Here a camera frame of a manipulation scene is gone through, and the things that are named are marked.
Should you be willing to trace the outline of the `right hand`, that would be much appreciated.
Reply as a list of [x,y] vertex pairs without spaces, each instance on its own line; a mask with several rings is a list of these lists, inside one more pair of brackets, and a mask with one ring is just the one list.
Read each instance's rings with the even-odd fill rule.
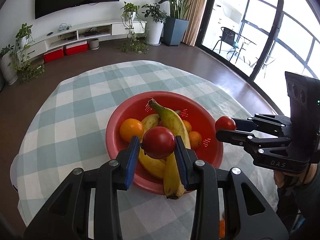
[[280,171],[274,171],[273,172],[273,177],[274,177],[274,182],[277,185],[278,188],[281,188],[285,184],[285,179],[292,177],[295,179],[298,179],[296,182],[296,185],[301,185],[301,184],[307,184],[310,181],[312,181],[313,177],[316,174],[317,171],[317,164],[311,164],[300,174],[290,174],[290,173],[284,173]]

